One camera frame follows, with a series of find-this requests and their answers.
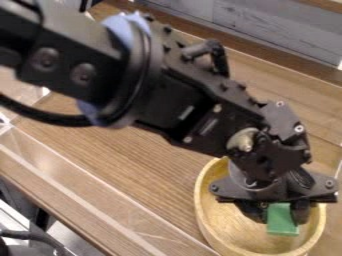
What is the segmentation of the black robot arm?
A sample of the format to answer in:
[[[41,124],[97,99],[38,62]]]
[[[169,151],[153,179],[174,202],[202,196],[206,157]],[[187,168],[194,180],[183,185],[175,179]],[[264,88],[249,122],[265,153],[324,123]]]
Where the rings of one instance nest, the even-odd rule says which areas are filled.
[[[312,172],[306,128],[292,107],[261,101],[233,79],[224,45],[189,42],[151,15],[91,20],[55,0],[0,0],[0,66],[19,81],[75,99],[74,115],[38,110],[0,93],[0,106],[65,127],[134,126],[171,145],[228,157],[209,190],[258,223],[285,203],[304,224],[338,200],[336,178]]]

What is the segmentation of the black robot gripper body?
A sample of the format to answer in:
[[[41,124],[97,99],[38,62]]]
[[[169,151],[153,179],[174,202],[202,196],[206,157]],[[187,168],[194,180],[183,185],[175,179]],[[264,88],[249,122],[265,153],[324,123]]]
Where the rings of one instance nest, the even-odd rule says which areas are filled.
[[[209,191],[221,203],[238,201],[252,202],[294,202],[308,199],[314,203],[336,203],[338,201],[338,181],[321,173],[290,171],[272,183],[248,185],[245,175],[228,159],[214,159],[209,163]]]

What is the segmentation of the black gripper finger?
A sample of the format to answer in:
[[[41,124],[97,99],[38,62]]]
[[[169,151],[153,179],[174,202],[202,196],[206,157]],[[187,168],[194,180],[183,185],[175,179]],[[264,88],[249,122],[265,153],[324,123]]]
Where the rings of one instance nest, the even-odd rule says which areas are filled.
[[[290,213],[297,225],[306,224],[310,217],[310,202],[308,200],[293,201],[290,203]]]
[[[268,221],[268,212],[254,201],[240,201],[238,208],[242,214],[254,222],[265,224]]]

